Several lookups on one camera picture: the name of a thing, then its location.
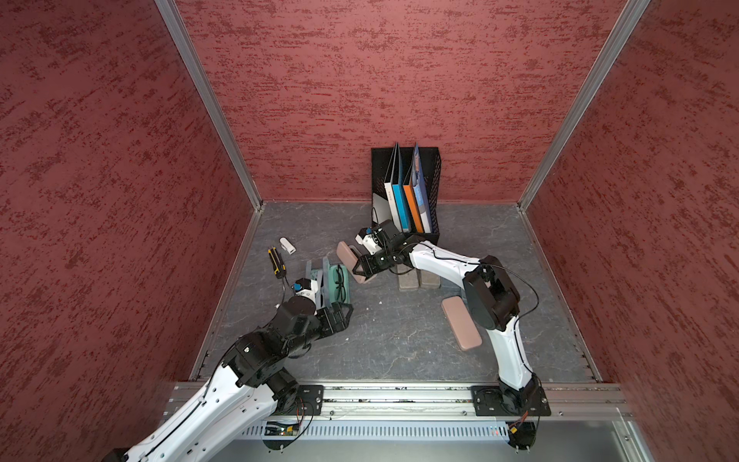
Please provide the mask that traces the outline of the pink case dark sunglasses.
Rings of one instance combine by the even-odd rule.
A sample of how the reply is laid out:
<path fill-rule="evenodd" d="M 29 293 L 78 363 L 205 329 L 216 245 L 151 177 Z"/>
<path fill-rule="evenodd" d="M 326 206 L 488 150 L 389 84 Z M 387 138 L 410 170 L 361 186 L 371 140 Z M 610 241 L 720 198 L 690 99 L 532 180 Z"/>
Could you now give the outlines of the pink case dark sunglasses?
<path fill-rule="evenodd" d="M 373 276 L 364 275 L 364 271 L 359 262 L 360 252 L 355 246 L 351 246 L 344 241 L 340 241 L 336 248 L 338 258 L 348 270 L 350 276 L 359 284 L 366 284 L 373 280 Z"/>

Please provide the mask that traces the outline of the grey case white glasses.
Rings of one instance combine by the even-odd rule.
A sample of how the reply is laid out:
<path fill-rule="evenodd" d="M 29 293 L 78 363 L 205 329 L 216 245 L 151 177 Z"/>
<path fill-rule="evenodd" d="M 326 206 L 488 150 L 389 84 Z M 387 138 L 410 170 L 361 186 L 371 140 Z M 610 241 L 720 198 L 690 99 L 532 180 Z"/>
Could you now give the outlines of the grey case white glasses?
<path fill-rule="evenodd" d="M 319 307 L 317 310 L 325 306 L 324 303 L 324 271 L 321 266 L 315 266 L 313 260 L 306 262 L 305 278 L 315 279 L 319 282 Z"/>

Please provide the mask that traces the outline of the green case black glasses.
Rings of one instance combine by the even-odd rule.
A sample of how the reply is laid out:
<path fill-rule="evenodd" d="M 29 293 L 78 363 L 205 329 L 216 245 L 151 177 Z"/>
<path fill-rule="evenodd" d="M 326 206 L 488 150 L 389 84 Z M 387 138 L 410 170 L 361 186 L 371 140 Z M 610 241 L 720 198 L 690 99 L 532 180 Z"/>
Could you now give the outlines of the green case black glasses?
<path fill-rule="evenodd" d="M 344 264 L 331 265 L 323 258 L 323 298 L 326 306 L 332 303 L 350 303 L 349 273 Z"/>

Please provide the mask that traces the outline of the pink case yellow glasses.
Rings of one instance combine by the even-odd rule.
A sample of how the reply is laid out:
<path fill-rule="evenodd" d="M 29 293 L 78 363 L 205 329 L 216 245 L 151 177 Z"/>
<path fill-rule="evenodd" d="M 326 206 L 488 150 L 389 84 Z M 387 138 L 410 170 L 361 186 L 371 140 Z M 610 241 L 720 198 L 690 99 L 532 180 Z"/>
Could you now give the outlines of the pink case yellow glasses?
<path fill-rule="evenodd" d="M 482 346 L 482 338 L 471 318 L 468 309 L 460 296 L 445 298 L 442 309 L 450 324 L 450 328 L 462 352 Z"/>

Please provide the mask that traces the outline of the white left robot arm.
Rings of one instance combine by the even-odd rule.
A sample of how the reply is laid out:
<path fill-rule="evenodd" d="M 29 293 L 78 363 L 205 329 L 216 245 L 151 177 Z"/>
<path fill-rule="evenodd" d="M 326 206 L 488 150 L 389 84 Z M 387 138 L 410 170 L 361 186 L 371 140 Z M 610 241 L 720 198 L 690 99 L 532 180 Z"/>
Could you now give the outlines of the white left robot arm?
<path fill-rule="evenodd" d="M 293 296 L 266 325 L 242 335 L 206 384 L 161 427 L 104 459 L 209 461 L 247 427 L 297 410 L 298 382 L 285 362 L 310 350 L 313 342 L 346 330 L 352 314 L 348 303 L 319 308 L 306 296 Z"/>

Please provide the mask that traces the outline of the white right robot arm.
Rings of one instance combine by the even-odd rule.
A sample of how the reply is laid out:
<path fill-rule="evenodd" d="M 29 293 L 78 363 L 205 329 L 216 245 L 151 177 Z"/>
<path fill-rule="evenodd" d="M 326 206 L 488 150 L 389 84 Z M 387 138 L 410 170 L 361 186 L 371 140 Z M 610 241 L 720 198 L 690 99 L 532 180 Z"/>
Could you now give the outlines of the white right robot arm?
<path fill-rule="evenodd" d="M 539 388 L 519 333 L 521 295 L 498 258 L 467 257 L 440 248 L 420 235 L 399 231 L 390 219 L 360 230 L 355 240 L 366 252 L 355 254 L 356 262 L 350 265 L 354 275 L 371 278 L 404 265 L 433 273 L 464 292 L 471 320 L 491 340 L 502 396 L 524 402 Z"/>

